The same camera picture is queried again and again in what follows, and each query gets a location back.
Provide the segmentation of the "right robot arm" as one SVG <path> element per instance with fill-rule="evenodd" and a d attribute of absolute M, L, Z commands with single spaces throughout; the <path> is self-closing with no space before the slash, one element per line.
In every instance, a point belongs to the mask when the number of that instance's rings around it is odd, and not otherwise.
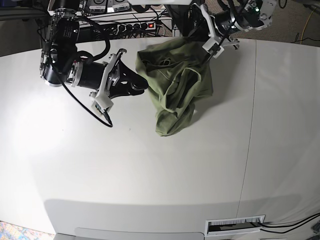
<path fill-rule="evenodd" d="M 112 106 L 112 99 L 137 96 L 149 87 L 148 82 L 121 60 L 124 48 L 112 53 L 107 62 L 99 63 L 111 48 L 107 31 L 86 16 L 78 16 L 79 0 L 52 0 L 53 15 L 41 53 L 40 76 L 50 86 L 69 83 L 73 87 L 91 89 L 93 101 L 102 109 Z M 90 24 L 105 42 L 104 50 L 92 55 L 78 50 L 80 23 Z"/>

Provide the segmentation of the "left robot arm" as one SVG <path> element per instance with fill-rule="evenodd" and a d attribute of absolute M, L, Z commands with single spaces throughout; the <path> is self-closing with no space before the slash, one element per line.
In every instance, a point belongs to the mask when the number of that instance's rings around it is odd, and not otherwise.
<path fill-rule="evenodd" d="M 207 24 L 208 40 L 202 48 L 210 57 L 219 57 L 227 46 L 238 49 L 240 41 L 232 37 L 233 34 L 263 30 L 272 24 L 277 5 L 275 0 L 240 0 L 238 3 L 236 6 L 232 0 L 228 4 L 219 0 L 218 4 L 222 8 L 219 13 L 211 13 L 205 3 L 192 4 Z"/>

